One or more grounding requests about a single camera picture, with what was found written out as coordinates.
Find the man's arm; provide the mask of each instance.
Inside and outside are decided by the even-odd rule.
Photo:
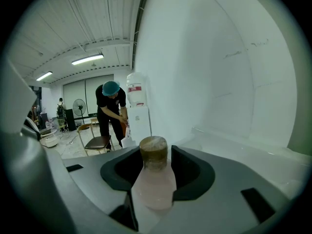
[[[112,118],[115,118],[115,119],[118,119],[120,122],[124,122],[123,118],[117,114],[115,114],[114,112],[112,112],[111,110],[109,110],[106,107],[101,107],[102,111],[104,114],[108,115],[109,117],[112,117]]]
[[[127,121],[128,119],[128,112],[126,107],[120,107],[121,113],[122,113],[122,118],[124,121]]]

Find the black pants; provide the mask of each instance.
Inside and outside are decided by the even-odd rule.
[[[124,138],[124,136],[123,136],[123,131],[122,131],[120,121],[118,119],[109,117],[108,115],[104,114],[102,110],[97,112],[97,120],[99,123],[99,131],[101,133],[101,136],[109,136],[109,121],[111,121],[116,138],[119,142],[119,145],[122,147],[121,140]],[[106,148],[110,149],[111,143],[108,143]]]

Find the stand fan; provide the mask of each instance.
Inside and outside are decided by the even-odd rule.
[[[74,101],[73,111],[74,111],[75,115],[82,117],[82,121],[84,124],[83,114],[84,114],[84,112],[86,112],[86,104],[84,103],[84,101],[82,99],[77,99]]]

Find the backpack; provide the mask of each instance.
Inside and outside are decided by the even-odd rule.
[[[62,102],[61,105],[58,105],[58,110],[57,110],[57,112],[58,112],[58,115],[59,115],[59,116],[61,116],[61,115],[64,114],[63,102]]]

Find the wooden chair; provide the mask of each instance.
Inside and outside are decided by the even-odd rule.
[[[97,117],[91,118],[90,120],[91,120],[91,124],[93,124],[93,122],[94,122],[94,124],[96,124],[98,122]]]
[[[91,129],[91,132],[92,132],[93,139],[91,139],[86,145],[84,145],[83,142],[82,142],[82,139],[81,139],[80,132],[82,130],[88,129],[89,127],[91,127],[90,129]],[[113,142],[112,142],[112,139],[111,139],[110,135],[109,136],[94,137],[93,130],[92,130],[92,124],[84,124],[84,125],[79,126],[78,129],[77,129],[77,132],[78,132],[80,141],[81,141],[82,146],[84,147],[84,149],[87,149],[87,150],[97,150],[98,153],[100,154],[100,149],[105,148],[107,146],[107,144],[109,142],[111,142],[112,149],[113,149],[113,151],[115,151],[114,145],[113,145]]]

